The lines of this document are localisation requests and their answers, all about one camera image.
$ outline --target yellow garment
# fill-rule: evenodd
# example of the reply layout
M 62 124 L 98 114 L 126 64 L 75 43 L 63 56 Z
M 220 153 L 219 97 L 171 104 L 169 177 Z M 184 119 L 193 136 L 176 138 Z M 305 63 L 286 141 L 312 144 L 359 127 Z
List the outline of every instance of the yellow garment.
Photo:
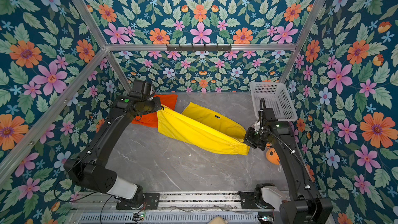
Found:
M 167 137 L 194 144 L 213 153 L 249 153 L 250 147 L 243 143 L 245 129 L 210 109 L 191 102 L 182 114 L 167 107 L 157 114 L 158 130 Z

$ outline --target orange fabric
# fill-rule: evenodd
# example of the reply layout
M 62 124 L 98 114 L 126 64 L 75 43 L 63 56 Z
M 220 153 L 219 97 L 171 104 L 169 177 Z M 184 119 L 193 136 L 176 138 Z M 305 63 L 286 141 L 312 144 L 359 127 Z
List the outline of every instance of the orange fabric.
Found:
M 154 97 L 159 97 L 162 105 L 165 105 L 172 110 L 174 110 L 174 108 L 176 107 L 178 96 L 175 94 L 168 94 L 168 95 L 161 94 L 161 95 L 155 95 Z M 136 117 L 136 119 L 134 119 L 132 123 L 152 128 L 158 127 L 158 115 L 156 112 L 143 115 L 142 118 L 138 121 L 137 119 L 139 118 L 140 117 Z

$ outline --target perforated basket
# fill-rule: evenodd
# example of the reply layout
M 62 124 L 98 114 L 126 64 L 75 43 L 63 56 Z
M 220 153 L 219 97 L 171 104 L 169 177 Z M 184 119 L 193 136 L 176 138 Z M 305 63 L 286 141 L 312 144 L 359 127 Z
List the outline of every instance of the perforated basket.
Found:
M 252 82 L 250 84 L 250 91 L 256 116 L 258 116 L 257 113 L 260 110 L 260 100 L 264 98 L 266 107 L 274 110 L 275 117 L 279 121 L 297 120 L 296 109 L 283 83 Z

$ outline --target floral wall panel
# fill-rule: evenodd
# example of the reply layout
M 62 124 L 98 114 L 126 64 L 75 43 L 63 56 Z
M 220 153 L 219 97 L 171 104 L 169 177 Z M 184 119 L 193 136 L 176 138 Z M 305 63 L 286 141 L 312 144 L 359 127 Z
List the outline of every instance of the floral wall panel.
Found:
M 291 43 L 313 1 L 86 0 L 108 42 L 118 44 Z
M 291 52 L 115 52 L 130 81 L 148 80 L 157 91 L 225 92 L 250 90 L 250 82 L 275 82 Z
M 70 0 L 0 0 L 0 161 L 98 47 Z
M 327 0 L 287 85 L 336 223 L 398 222 L 397 0 Z
M 66 178 L 63 164 L 91 141 L 122 92 L 106 60 L 76 92 L 57 120 L 0 191 L 0 223 L 62 224 L 81 188 Z

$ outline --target yellow fabric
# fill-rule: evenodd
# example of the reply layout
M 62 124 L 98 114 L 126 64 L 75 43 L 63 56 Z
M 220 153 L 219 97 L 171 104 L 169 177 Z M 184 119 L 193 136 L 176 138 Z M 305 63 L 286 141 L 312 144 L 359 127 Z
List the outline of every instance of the yellow fabric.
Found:
M 190 103 L 182 114 L 164 107 L 158 114 L 161 134 L 218 154 L 247 155 L 245 129 L 231 119 Z

